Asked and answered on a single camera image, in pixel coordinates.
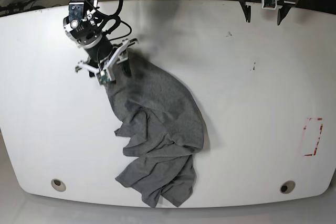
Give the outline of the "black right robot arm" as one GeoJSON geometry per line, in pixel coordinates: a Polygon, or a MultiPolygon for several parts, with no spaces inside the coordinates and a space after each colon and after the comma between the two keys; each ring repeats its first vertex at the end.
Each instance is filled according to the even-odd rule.
{"type": "Polygon", "coordinates": [[[69,0],[68,16],[64,18],[65,34],[88,54],[86,61],[80,61],[75,67],[78,72],[85,69],[90,77],[95,77],[100,85],[115,81],[113,67],[119,65],[123,73],[131,76],[128,48],[137,39],[127,39],[121,36],[121,43],[107,36],[121,24],[126,25],[120,18],[123,0],[118,1],[117,10],[112,14],[99,11],[99,0],[69,0]]]}

